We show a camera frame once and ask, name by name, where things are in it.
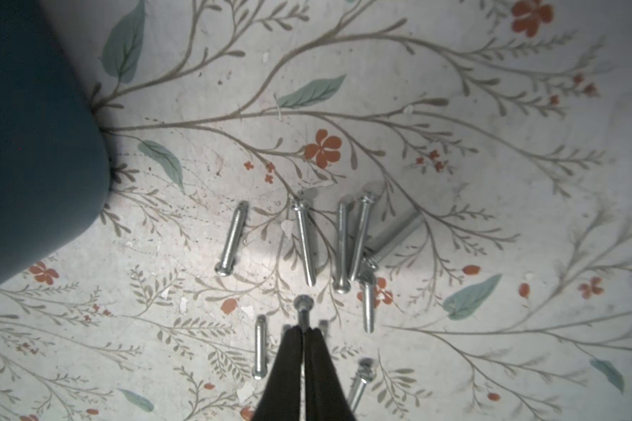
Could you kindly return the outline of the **silver screw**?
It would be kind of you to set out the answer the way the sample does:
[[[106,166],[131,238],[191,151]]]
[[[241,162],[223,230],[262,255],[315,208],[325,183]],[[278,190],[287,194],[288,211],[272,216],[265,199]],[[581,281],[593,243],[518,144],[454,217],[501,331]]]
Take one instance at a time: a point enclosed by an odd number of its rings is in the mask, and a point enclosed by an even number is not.
[[[292,208],[296,214],[296,222],[298,226],[298,234],[302,249],[303,267],[305,272],[305,281],[309,287],[316,284],[316,273],[314,261],[312,260],[312,249],[309,236],[309,219],[308,219],[308,203],[299,198],[295,198],[292,202]]]
[[[357,279],[362,266],[365,239],[370,225],[370,214],[373,206],[377,202],[377,198],[378,195],[374,192],[365,191],[359,199],[360,213],[356,230],[356,240],[349,268],[349,280],[351,280],[351,282],[354,282]]]
[[[337,244],[335,252],[335,280],[333,289],[338,294],[347,294],[350,289],[349,281],[349,213],[351,201],[342,198],[337,207]]]
[[[298,314],[298,326],[304,332],[310,327],[310,312],[314,308],[314,300],[308,295],[299,295],[294,300],[294,308]]]
[[[373,333],[375,329],[376,278],[370,270],[365,270],[360,273],[359,281],[363,294],[363,329],[366,333]]]
[[[375,364],[374,359],[370,358],[363,358],[358,362],[356,374],[347,398],[347,403],[352,413],[356,412],[367,385],[375,379]]]
[[[254,379],[262,380],[267,374],[267,318],[265,315],[259,315],[255,324],[255,357],[252,375]]]
[[[327,320],[325,320],[325,319],[321,319],[319,321],[318,328],[321,330],[322,336],[325,339],[328,338],[329,322]]]
[[[423,224],[423,216],[413,210],[403,219],[396,221],[382,233],[373,238],[364,249],[363,262],[372,269],[378,269],[380,263],[403,241],[407,240]]]
[[[228,236],[226,237],[223,252],[221,254],[219,262],[214,267],[215,273],[218,276],[225,277],[233,273],[233,266],[235,266],[235,257],[241,240],[245,221],[248,215],[248,210],[249,203],[246,201],[241,201],[240,203],[238,203],[235,211],[233,212],[233,218],[228,230]]]

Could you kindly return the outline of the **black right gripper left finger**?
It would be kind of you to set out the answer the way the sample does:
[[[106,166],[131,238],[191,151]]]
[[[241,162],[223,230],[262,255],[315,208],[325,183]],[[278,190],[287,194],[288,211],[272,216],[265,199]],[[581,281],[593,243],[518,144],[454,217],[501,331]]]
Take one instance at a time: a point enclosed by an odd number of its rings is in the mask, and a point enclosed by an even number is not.
[[[299,420],[302,359],[303,333],[293,326],[284,333],[253,421]]]

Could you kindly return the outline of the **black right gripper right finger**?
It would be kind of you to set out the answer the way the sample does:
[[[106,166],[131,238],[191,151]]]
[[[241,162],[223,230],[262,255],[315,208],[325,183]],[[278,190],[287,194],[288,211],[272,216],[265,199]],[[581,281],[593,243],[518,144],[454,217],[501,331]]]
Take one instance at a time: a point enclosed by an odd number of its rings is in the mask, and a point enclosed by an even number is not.
[[[354,421],[322,331],[304,333],[305,420]]]

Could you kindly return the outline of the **teal plastic tray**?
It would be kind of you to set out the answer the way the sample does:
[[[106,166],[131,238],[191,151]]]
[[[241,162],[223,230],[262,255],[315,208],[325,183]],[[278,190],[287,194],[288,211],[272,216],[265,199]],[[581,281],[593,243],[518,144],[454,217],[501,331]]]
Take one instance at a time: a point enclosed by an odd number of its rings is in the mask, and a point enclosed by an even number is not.
[[[0,284],[81,235],[109,155],[36,1],[0,1]]]

